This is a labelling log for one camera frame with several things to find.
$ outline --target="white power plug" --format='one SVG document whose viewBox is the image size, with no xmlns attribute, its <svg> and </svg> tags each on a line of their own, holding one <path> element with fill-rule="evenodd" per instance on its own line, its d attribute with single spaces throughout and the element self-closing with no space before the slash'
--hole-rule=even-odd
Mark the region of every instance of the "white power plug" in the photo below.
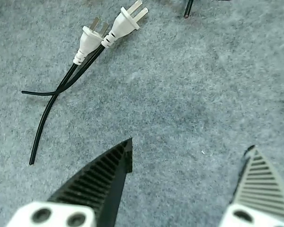
<svg viewBox="0 0 284 227">
<path fill-rule="evenodd" d="M 131 16 L 140 6 L 141 0 L 137 0 L 128 10 L 121 8 L 121 13 L 114 21 L 113 27 L 101 44 L 105 48 L 109 48 L 118 38 L 130 34 L 133 30 L 138 30 L 140 27 L 137 22 L 148 13 L 148 9 L 142 9 L 134 18 Z"/>
<path fill-rule="evenodd" d="M 88 54 L 96 50 L 103 40 L 104 33 L 108 28 L 108 23 L 104 23 L 101 31 L 95 31 L 100 18 L 96 17 L 90 27 L 83 27 L 83 34 L 80 39 L 80 48 L 74 57 L 73 63 L 81 65 Z"/>
</svg>

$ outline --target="power cord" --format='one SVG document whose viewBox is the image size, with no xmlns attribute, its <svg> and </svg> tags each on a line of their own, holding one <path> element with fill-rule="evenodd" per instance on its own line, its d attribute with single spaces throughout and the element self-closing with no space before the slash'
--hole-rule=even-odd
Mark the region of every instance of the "power cord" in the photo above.
<svg viewBox="0 0 284 227">
<path fill-rule="evenodd" d="M 74 73 L 74 71 L 76 70 L 77 67 L 78 67 L 78 65 L 76 65 L 76 64 L 73 64 L 71 66 L 71 68 L 66 73 L 65 77 L 63 78 L 63 80 L 61 81 L 61 83 L 59 84 L 57 89 L 63 87 L 67 83 L 67 81 L 72 76 L 72 74 Z M 30 159 L 29 159 L 29 164 L 30 165 L 33 165 L 35 163 L 37 149 L 38 149 L 38 145 L 39 145 L 39 142 L 40 142 L 40 138 L 41 138 L 41 134 L 42 134 L 42 130 L 43 130 L 45 121 L 46 121 L 47 116 L 48 116 L 48 114 L 49 114 L 49 112 L 50 112 L 54 102 L 56 101 L 58 95 L 59 94 L 54 95 L 54 96 L 51 97 L 51 99 L 49 100 L 49 102 L 48 102 L 48 104 L 47 104 L 47 106 L 46 106 L 46 108 L 45 108 L 45 110 L 43 112 L 43 115 L 41 117 L 38 129 L 37 129 L 37 133 L 36 133 L 36 136 L 35 136 L 35 140 L 34 140 L 34 144 L 33 144 L 33 148 L 32 148 L 32 153 L 31 153 Z"/>
<path fill-rule="evenodd" d="M 126 10 L 124 7 L 121 8 L 121 13 L 115 19 L 111 31 L 108 33 L 107 36 L 105 36 L 105 38 L 101 42 L 101 45 L 96 49 L 95 55 L 78 71 L 78 73 L 65 86 L 53 92 L 41 93 L 41 92 L 21 91 L 21 93 L 27 95 L 35 95 L 35 96 L 54 96 L 56 94 L 59 94 L 67 90 L 83 75 L 83 73 L 97 59 L 97 57 L 103 52 L 105 48 L 109 48 L 117 39 L 130 34 L 135 29 L 138 30 L 140 28 L 137 22 L 148 13 L 148 9 L 147 8 L 142 9 L 134 18 L 131 16 L 131 14 L 133 14 L 141 5 L 142 1 L 138 0 L 128 10 Z"/>
<path fill-rule="evenodd" d="M 95 32 L 95 28 L 97 27 L 98 23 L 100 22 L 100 19 L 98 17 L 96 17 L 93 21 L 93 23 L 91 24 L 90 27 L 83 27 L 83 34 L 81 36 L 80 39 L 80 48 L 73 60 L 73 65 L 71 66 L 71 68 L 69 69 L 69 71 L 66 73 L 65 77 L 63 78 L 63 80 L 61 81 L 61 83 L 59 84 L 59 86 L 57 87 L 57 90 L 64 87 L 68 80 L 71 78 L 71 76 L 73 75 L 74 71 L 76 70 L 76 68 L 78 67 L 78 65 L 81 65 L 82 62 L 84 61 L 84 59 L 86 58 L 86 56 L 88 54 L 90 54 L 91 52 L 93 52 L 95 49 L 97 49 L 100 45 L 101 45 L 101 41 L 103 40 L 103 36 L 108 28 L 108 23 L 104 23 L 103 27 L 100 31 L 100 33 Z M 35 158 L 36 158 L 36 154 L 37 154 L 37 150 L 38 150 L 38 145 L 41 139 L 41 134 L 44 128 L 44 124 L 45 121 L 47 119 L 47 116 L 54 104 L 54 102 L 56 101 L 57 97 L 58 97 L 59 93 L 52 96 L 52 98 L 50 99 L 50 101 L 48 102 L 43 115 L 41 117 L 36 135 L 35 135 L 35 140 L 34 140 L 34 144 L 33 144 L 33 148 L 32 148 L 32 152 L 30 155 L 30 159 L 29 159 L 29 164 L 33 165 L 35 163 Z"/>
<path fill-rule="evenodd" d="M 98 58 L 98 56 L 103 52 L 105 48 L 109 48 L 118 38 L 121 38 L 125 35 L 128 35 L 133 30 L 138 30 L 140 27 L 137 22 L 148 13 L 148 9 L 142 9 L 134 18 L 131 16 L 140 6 L 142 1 L 136 1 L 128 10 L 124 7 L 121 8 L 121 13 L 117 16 L 114 21 L 113 27 L 108 35 L 103 39 L 104 33 L 108 28 L 108 23 L 104 23 L 101 31 L 97 33 L 95 31 L 96 26 L 98 25 L 100 19 L 95 18 L 90 27 L 83 27 L 83 34 L 80 39 L 80 47 L 73 59 L 73 65 L 57 87 L 56 91 L 48 93 L 38 93 L 38 92 L 29 92 L 21 91 L 23 94 L 29 95 L 41 95 L 41 96 L 52 96 L 48 102 L 45 111 L 41 117 L 38 130 L 35 136 L 29 164 L 33 165 L 36 158 L 36 152 L 38 149 L 39 141 L 41 138 L 42 130 L 47 119 L 47 116 L 57 99 L 58 95 L 71 87 L 82 75 L 83 73 L 91 66 L 91 64 Z M 81 67 L 81 69 L 76 73 L 76 75 L 68 82 L 78 65 L 81 65 L 86 56 L 91 52 L 91 58 Z"/>
</svg>

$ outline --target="gray carpet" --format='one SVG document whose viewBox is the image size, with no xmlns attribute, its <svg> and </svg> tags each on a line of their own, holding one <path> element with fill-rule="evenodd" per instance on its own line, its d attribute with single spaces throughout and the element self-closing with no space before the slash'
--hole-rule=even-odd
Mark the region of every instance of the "gray carpet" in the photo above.
<svg viewBox="0 0 284 227">
<path fill-rule="evenodd" d="M 83 25 L 132 0 L 0 0 L 0 227 L 86 163 L 133 137 L 117 227 L 216 227 L 244 150 L 284 178 L 284 0 L 146 0 L 119 40 L 57 99 L 36 162 L 35 132 Z"/>
</svg>

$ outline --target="metal prong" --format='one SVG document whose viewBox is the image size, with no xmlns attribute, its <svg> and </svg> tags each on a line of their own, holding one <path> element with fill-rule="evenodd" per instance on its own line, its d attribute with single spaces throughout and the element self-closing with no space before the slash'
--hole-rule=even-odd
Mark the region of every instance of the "metal prong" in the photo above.
<svg viewBox="0 0 284 227">
<path fill-rule="evenodd" d="M 137 23 L 142 17 L 144 17 L 148 13 L 148 9 L 142 9 L 134 18 L 133 20 Z"/>
<path fill-rule="evenodd" d="M 137 0 L 128 10 L 127 12 L 129 15 L 131 15 L 133 12 L 135 12 L 140 6 L 142 5 L 141 0 Z"/>
<path fill-rule="evenodd" d="M 99 18 L 99 17 L 95 17 L 93 23 L 91 23 L 91 25 L 89 26 L 89 28 L 90 28 L 92 31 L 94 31 L 99 22 L 100 22 L 100 18 Z"/>
<path fill-rule="evenodd" d="M 102 28 L 101 28 L 101 31 L 99 32 L 99 35 L 100 35 L 101 37 L 103 37 L 104 34 L 106 33 L 106 31 L 107 31 L 107 29 L 108 29 L 108 26 L 109 26 L 109 24 L 108 24 L 107 22 L 104 22 L 104 23 L 103 23 L 103 26 L 102 26 Z"/>
</svg>

